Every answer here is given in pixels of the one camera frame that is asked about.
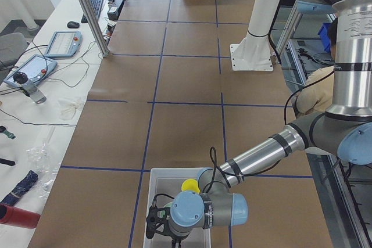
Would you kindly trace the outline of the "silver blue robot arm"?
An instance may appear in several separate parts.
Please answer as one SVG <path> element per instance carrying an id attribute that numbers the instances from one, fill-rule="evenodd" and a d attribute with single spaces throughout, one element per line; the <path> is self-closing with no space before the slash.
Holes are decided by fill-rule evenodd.
<path id="1" fill-rule="evenodd" d="M 353 164 L 371 163 L 371 0 L 298 0 L 331 5 L 338 14 L 332 104 L 285 125 L 263 143 L 220 166 L 203 168 L 199 191 L 180 192 L 166 209 L 164 232 L 173 247 L 195 228 L 241 225 L 248 206 L 229 189 L 270 170 L 296 150 L 317 147 Z"/>

